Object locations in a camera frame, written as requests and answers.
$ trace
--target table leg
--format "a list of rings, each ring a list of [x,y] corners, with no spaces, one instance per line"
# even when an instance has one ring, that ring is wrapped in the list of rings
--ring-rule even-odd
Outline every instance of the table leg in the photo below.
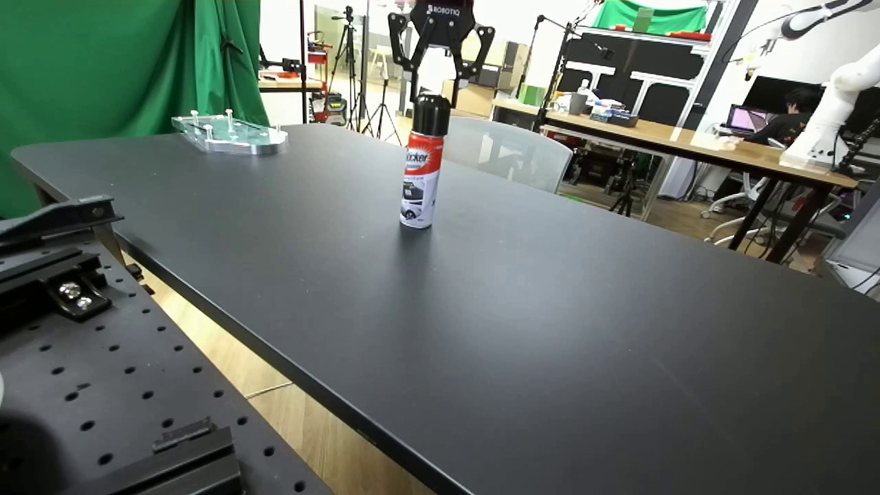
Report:
[[[504,106],[491,106],[491,121],[504,121],[505,124],[505,110]]]
[[[744,220],[739,222],[739,230],[735,233],[732,245],[725,245],[729,250],[739,250],[744,233],[751,230],[752,220],[762,213],[768,198],[773,194],[779,178],[769,175],[768,187],[762,189],[759,201],[747,208]]]
[[[670,156],[662,156],[662,160],[660,160],[660,168],[658,168],[653,175],[652,175],[648,189],[642,193],[642,204],[641,204],[641,220],[642,220],[642,222],[652,220],[652,208],[653,208],[653,204],[658,204],[658,193],[660,193],[660,183],[662,183],[662,178],[666,178],[666,172],[667,172],[667,165],[670,165]]]
[[[781,239],[773,245],[768,261],[779,263],[785,257],[785,253],[791,250],[791,245],[799,239],[799,233],[809,228],[809,222],[813,220],[818,204],[824,204],[829,187],[828,183],[816,183],[813,193],[803,201],[799,212],[794,213],[794,220],[790,222],[790,228],[781,233]]]
[[[43,187],[35,187],[35,198],[40,205],[58,204]]]

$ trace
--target tripod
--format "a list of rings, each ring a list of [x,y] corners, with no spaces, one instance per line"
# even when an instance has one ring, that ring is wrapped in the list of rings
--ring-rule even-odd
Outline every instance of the tripod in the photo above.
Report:
[[[612,175],[604,189],[615,189],[618,187],[618,198],[611,204],[607,212],[615,212],[615,213],[627,213],[631,216],[631,204],[634,204],[634,156],[631,154],[620,154],[618,160],[618,175]]]
[[[384,96],[388,96],[388,62],[383,62],[383,99],[380,99],[380,106],[365,117],[365,127],[359,131],[383,139],[383,121],[388,117],[392,139],[402,142],[402,134],[395,131],[392,114],[389,114],[389,110],[384,105]]]
[[[334,44],[339,50],[334,50],[334,58],[333,58],[330,84],[333,84],[334,69],[339,69],[339,62],[344,58],[345,72],[348,72],[348,114],[345,114],[345,124],[358,128],[362,94],[358,94],[358,84],[355,84],[358,81],[358,69],[355,69],[355,10],[351,10],[351,4],[345,4],[344,15],[333,15],[333,18],[344,18],[344,26],[341,26],[339,44]]]

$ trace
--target green sheet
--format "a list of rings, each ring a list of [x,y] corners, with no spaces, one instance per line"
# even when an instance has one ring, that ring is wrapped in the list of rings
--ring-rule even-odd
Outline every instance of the green sheet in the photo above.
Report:
[[[15,146],[171,131],[189,110],[267,124],[259,0],[0,0],[0,10],[0,216],[39,205],[11,168]]]
[[[596,24],[594,26],[631,26],[638,18],[638,3],[630,0],[604,0]],[[678,7],[678,10],[662,10],[662,7],[652,7],[652,24],[647,26],[647,32],[699,32],[707,24],[707,7]]]

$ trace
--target black table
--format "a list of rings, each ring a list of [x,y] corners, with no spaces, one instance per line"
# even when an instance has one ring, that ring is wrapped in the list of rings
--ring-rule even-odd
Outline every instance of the black table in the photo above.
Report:
[[[14,156],[439,491],[880,487],[880,311],[824,279],[457,165],[406,233],[402,147],[333,127]]]

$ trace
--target wall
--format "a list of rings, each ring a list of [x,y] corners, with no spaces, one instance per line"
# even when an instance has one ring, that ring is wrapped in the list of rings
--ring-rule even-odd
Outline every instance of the wall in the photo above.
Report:
[[[367,30],[370,35],[388,35],[388,13],[399,10],[392,0],[306,0],[306,30],[314,30],[314,7],[344,13],[345,4],[355,7],[359,18],[367,3]],[[299,58],[299,3],[296,0],[262,0],[262,44],[270,58]]]
[[[535,15],[545,13],[556,22],[572,22],[574,15],[582,15],[589,10],[589,0],[552,0],[552,3],[517,3],[510,7],[510,0],[476,0],[473,15],[477,24],[495,26],[495,41],[487,62],[504,59],[505,41],[531,44]],[[535,55],[531,58],[531,76],[541,80],[535,84],[546,84],[549,69],[559,51],[561,30],[549,22],[541,24],[535,39]],[[425,59],[425,76],[451,73],[451,62],[431,55]]]
[[[648,4],[648,7],[692,7],[692,4],[708,4],[708,0],[641,0],[641,4]],[[564,0],[564,3],[546,3],[546,4],[531,3],[531,10],[532,10],[532,15],[526,24],[526,15],[520,15],[520,7],[517,7],[520,30],[515,30],[515,35],[520,35],[523,44],[528,44],[528,39],[531,39],[531,26],[532,26],[535,13],[545,13],[545,15],[556,18],[556,22],[578,22],[578,18],[585,15],[582,24],[590,24],[590,15],[596,13],[594,3],[589,3],[589,0],[581,0],[581,3]],[[535,44],[532,44],[531,69],[528,69],[528,76],[526,76],[528,84],[541,84],[541,87],[546,84],[546,80],[552,73],[552,66],[556,66],[559,44],[561,44],[561,26],[545,22],[538,35],[535,35]]]
[[[707,4],[707,0],[641,0],[642,4],[662,4],[662,7],[689,7]],[[355,13],[365,10],[365,0],[307,0],[306,10],[310,13],[314,4],[344,10],[351,4]],[[532,18],[538,13],[572,22],[574,15],[585,15],[590,10],[590,0],[552,0],[552,3],[515,3],[510,0],[476,0],[473,15],[480,24],[491,24],[504,41],[531,41]],[[296,18],[299,3],[296,0],[262,0],[264,7],[264,44],[295,50],[296,44]],[[370,32],[384,32],[388,10],[399,10],[395,0],[370,0]]]
[[[718,91],[708,102],[700,128],[708,128],[713,124],[724,121],[729,113],[729,105],[737,105],[744,99],[751,87],[751,80],[744,73],[751,69],[755,69],[755,73],[781,76],[781,80],[828,81],[839,66],[857,59],[867,50],[872,50],[880,41],[878,35],[880,4],[868,4],[864,10],[851,10],[828,24],[818,24],[798,41],[779,39],[779,22],[759,26],[768,18],[776,18],[803,4],[813,4],[813,3],[773,0],[773,3],[755,4],[739,47],[735,50],[735,58],[732,58],[735,62],[725,69],[724,80],[718,81]],[[759,47],[773,39],[776,39],[773,51],[752,58]]]

